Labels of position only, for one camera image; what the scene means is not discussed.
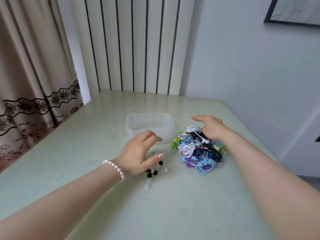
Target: plastic container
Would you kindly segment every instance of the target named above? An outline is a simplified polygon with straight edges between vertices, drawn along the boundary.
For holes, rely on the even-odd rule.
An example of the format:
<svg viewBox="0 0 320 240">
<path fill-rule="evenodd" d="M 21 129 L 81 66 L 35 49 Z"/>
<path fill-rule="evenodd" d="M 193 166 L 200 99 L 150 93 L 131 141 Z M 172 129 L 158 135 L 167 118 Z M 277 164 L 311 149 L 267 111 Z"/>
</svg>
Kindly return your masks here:
<svg viewBox="0 0 320 240">
<path fill-rule="evenodd" d="M 162 138 L 162 142 L 169 143 L 174 137 L 174 122 L 168 113 L 131 113 L 127 115 L 126 125 L 128 139 L 144 132 L 153 131 Z"/>
</svg>

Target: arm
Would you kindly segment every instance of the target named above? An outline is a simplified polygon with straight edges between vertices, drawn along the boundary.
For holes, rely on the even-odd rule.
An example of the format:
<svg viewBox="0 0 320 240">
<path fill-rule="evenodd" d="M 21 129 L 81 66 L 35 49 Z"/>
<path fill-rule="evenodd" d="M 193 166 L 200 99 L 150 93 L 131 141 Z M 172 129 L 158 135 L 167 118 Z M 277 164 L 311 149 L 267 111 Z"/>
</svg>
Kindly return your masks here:
<svg viewBox="0 0 320 240">
<path fill-rule="evenodd" d="M 161 153 L 145 160 L 156 141 L 162 139 L 149 130 L 139 134 L 127 143 L 114 163 L 126 177 L 144 172 L 163 157 Z M 114 167 L 103 164 L 0 221 L 1 239 L 65 239 L 104 193 L 120 180 Z"/>
<path fill-rule="evenodd" d="M 239 133 L 213 116 L 203 133 L 231 152 L 260 212 L 279 239 L 320 239 L 320 192 L 262 153 Z"/>
</svg>

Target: marble pattern picture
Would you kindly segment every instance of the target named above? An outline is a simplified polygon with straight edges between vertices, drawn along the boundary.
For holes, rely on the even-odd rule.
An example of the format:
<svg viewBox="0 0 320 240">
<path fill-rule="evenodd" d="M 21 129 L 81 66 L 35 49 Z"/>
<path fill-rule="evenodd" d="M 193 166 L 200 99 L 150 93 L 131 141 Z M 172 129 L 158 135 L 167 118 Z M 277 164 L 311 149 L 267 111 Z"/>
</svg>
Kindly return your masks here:
<svg viewBox="0 0 320 240">
<path fill-rule="evenodd" d="M 320 0 L 277 0 L 269 21 L 320 25 Z"/>
</svg>

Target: white radiator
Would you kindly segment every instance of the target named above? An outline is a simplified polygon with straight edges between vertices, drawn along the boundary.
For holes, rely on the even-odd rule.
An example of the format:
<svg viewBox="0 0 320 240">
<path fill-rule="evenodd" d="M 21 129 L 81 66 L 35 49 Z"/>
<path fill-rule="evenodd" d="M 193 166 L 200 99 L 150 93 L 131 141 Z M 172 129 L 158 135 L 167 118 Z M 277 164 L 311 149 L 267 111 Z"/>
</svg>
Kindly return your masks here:
<svg viewBox="0 0 320 240">
<path fill-rule="evenodd" d="M 194 0 L 72 0 L 90 95 L 179 95 Z"/>
</svg>

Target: person's left hand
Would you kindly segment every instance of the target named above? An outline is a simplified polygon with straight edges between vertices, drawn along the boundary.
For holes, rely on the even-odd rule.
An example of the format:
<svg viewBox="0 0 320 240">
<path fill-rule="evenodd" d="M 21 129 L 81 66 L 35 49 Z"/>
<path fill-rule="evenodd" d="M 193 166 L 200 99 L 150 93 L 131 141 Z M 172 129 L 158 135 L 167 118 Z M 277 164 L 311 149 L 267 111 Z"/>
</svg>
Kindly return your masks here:
<svg viewBox="0 0 320 240">
<path fill-rule="evenodd" d="M 158 153 L 152 157 L 146 158 L 148 150 L 158 141 L 162 141 L 161 137 L 150 130 L 146 130 L 133 137 L 121 150 L 120 154 L 114 159 L 124 173 L 139 174 L 152 168 L 164 156 L 163 153 Z"/>
</svg>

